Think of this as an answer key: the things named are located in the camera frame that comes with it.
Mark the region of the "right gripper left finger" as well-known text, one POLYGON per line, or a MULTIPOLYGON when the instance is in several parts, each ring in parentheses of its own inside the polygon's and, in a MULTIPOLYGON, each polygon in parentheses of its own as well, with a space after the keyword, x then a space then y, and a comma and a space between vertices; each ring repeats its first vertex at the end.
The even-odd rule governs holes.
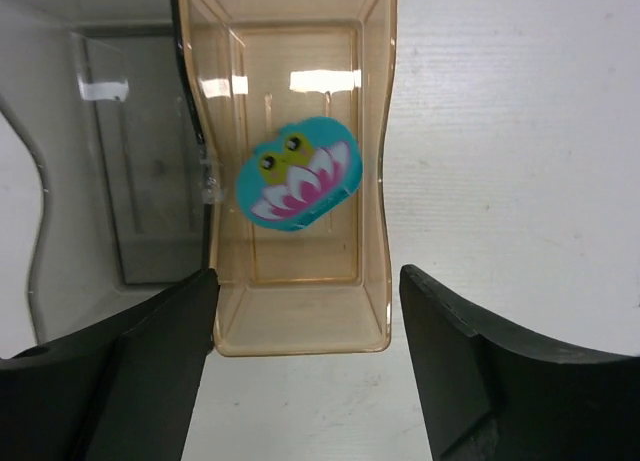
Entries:
POLYGON ((2 459, 180 459, 218 294, 216 272, 201 270, 2 360, 2 459))

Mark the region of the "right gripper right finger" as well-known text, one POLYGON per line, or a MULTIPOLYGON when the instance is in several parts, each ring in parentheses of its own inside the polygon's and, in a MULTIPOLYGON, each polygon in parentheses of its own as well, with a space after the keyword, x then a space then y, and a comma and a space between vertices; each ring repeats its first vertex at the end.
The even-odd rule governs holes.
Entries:
POLYGON ((400 301, 435 460, 635 460, 639 361, 476 305, 414 265, 400 301))

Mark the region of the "teal frog lego tile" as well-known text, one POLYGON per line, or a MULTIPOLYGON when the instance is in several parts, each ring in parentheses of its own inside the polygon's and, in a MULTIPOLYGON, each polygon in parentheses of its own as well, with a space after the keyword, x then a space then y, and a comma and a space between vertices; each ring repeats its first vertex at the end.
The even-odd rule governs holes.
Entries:
POLYGON ((362 175, 360 148, 349 128, 315 116, 284 126, 254 149, 236 177, 235 199, 255 225, 294 232, 353 196, 362 175))

